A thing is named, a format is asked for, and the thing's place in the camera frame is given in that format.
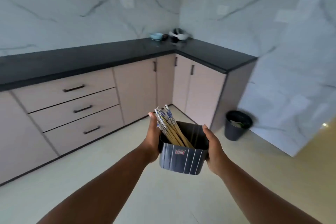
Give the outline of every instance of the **person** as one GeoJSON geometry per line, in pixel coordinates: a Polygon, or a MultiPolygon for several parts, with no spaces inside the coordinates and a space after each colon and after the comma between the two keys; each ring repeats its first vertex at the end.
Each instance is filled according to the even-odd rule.
{"type": "MultiPolygon", "coordinates": [[[[38,224],[114,222],[145,167],[159,155],[160,130],[156,116],[149,116],[147,135],[136,149],[63,200],[38,224]]],[[[206,125],[203,131],[209,141],[209,169],[223,180],[251,224],[320,223],[253,179],[228,158],[206,125]]]]}

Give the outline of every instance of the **hand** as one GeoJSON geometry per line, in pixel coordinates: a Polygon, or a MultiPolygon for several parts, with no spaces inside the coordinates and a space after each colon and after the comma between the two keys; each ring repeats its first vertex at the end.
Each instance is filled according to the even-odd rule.
{"type": "Polygon", "coordinates": [[[156,116],[152,112],[148,113],[148,115],[150,117],[150,122],[147,135],[145,140],[139,145],[139,148],[146,152],[146,155],[149,158],[149,163],[152,163],[159,156],[159,136],[161,130],[156,127],[156,116]]]}
{"type": "Polygon", "coordinates": [[[221,176],[224,164],[229,160],[224,153],[221,142],[211,132],[206,125],[203,125],[203,132],[209,140],[209,159],[207,159],[209,169],[216,175],[221,176]]]}

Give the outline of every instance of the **wall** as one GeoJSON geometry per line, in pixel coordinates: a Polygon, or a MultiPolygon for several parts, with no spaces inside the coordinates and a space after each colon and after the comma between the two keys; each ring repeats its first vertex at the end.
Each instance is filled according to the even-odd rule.
{"type": "Polygon", "coordinates": [[[294,156],[336,114],[336,0],[181,3],[194,38],[259,57],[239,104],[254,133],[294,156]]]}
{"type": "Polygon", "coordinates": [[[145,38],[179,23],[180,0],[0,0],[0,56],[145,38]]]}

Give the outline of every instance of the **black countertop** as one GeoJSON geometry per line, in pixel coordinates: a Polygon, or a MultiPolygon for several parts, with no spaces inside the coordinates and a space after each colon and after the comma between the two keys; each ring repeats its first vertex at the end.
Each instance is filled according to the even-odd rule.
{"type": "Polygon", "coordinates": [[[0,91],[178,53],[221,73],[257,57],[196,39],[172,44],[149,38],[0,57],[0,91]]]}

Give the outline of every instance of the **tile floor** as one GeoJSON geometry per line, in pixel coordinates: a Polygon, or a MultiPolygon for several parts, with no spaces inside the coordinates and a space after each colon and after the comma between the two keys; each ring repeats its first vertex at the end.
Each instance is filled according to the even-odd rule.
{"type": "MultiPolygon", "coordinates": [[[[177,120],[188,118],[172,107],[177,120]]],[[[113,165],[145,137],[145,118],[0,187],[0,223],[36,223],[50,209],[113,165]]],[[[228,156],[262,184],[325,224],[336,219],[336,120],[295,158],[252,132],[237,142],[216,135],[228,156]]],[[[198,176],[149,165],[115,223],[248,223],[205,164],[198,176]]]]}

